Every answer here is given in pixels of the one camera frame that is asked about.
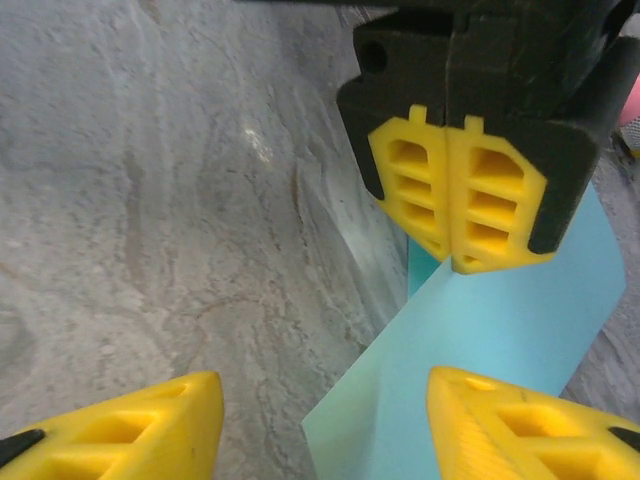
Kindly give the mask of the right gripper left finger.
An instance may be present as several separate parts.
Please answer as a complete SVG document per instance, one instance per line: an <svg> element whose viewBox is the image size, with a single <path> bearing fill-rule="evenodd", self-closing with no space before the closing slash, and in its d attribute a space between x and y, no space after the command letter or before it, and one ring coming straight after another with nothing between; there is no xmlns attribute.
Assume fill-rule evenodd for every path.
<svg viewBox="0 0 640 480"><path fill-rule="evenodd" d="M184 375L39 421L1 441L4 479L210 479L220 376Z"/></svg>

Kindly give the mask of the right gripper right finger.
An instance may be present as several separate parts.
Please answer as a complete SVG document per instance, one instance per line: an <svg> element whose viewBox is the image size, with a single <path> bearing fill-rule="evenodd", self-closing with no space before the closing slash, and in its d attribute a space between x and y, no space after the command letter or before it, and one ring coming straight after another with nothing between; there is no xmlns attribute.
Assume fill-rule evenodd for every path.
<svg viewBox="0 0 640 480"><path fill-rule="evenodd" d="M636 479L639 427L622 417L453 367L426 408L444 479Z"/></svg>

